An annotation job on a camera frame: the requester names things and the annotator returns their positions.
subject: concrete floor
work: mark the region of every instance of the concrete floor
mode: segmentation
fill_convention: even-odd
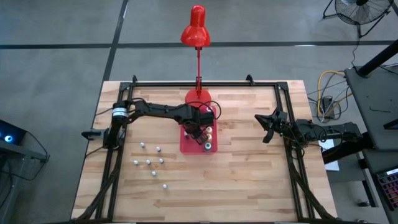
[[[321,20],[328,0],[130,0],[119,42],[177,43],[197,3],[206,6],[213,42],[343,41],[322,47],[208,47],[202,51],[204,80],[242,80],[247,74],[256,80],[300,79],[310,92],[322,71],[351,66],[354,46],[343,44],[356,40],[356,29],[338,18]],[[0,0],[0,44],[110,44],[121,6],[122,0]],[[397,20],[392,11],[363,41],[395,40]],[[359,46],[355,64],[384,47]],[[24,185],[12,223],[69,219],[87,146],[80,133],[93,122],[108,56],[109,49],[0,50],[0,119],[34,133],[51,154],[38,178]],[[387,63],[396,62],[398,57]],[[195,68],[190,48],[118,49],[109,79],[193,80]],[[348,121],[366,130],[353,98],[337,123]],[[358,183],[331,187],[339,217],[387,223],[382,208],[355,205],[366,198]],[[353,198],[350,192],[356,192]]]

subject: wooden tabletop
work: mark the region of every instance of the wooden tabletop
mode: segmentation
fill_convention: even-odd
[[[296,119],[311,119],[303,81],[287,82]],[[104,82],[97,113],[116,102],[119,83]],[[179,105],[184,103],[189,89],[143,87],[135,88],[133,96],[151,103]],[[139,118],[128,126],[114,221],[297,221],[283,141],[275,135],[269,144],[262,143],[266,132],[254,118],[255,114],[273,112],[274,89],[254,86],[207,89],[212,100],[222,107],[217,121],[218,152],[183,155],[179,151],[180,128],[174,120]],[[93,127],[105,129],[110,121],[109,111],[97,116]],[[140,147],[140,142],[146,144],[146,149]],[[101,140],[92,141],[88,152],[100,146]],[[156,146],[162,148],[160,153]],[[86,159],[72,218],[79,216],[98,193],[105,157],[106,150],[102,149]],[[147,159],[152,161],[150,166],[145,164]],[[319,148],[307,147],[304,161],[311,191],[329,213],[336,215]],[[151,175],[152,170],[157,171],[156,177]],[[300,197],[305,210],[301,191]]]

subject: red lamp shade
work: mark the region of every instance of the red lamp shade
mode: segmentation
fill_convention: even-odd
[[[181,41],[192,47],[206,47],[210,45],[210,35],[205,27],[206,10],[201,5],[192,7],[191,23],[182,32]]]

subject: black desk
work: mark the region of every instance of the black desk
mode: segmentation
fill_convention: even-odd
[[[389,70],[398,73],[396,68]],[[366,164],[387,218],[390,223],[398,223],[398,210],[389,210],[375,179],[375,174],[398,166],[398,130],[385,130],[382,126],[398,118],[398,75],[381,68],[375,69],[369,78],[360,77],[353,68],[346,69],[345,74],[369,137],[377,149],[363,150]]]

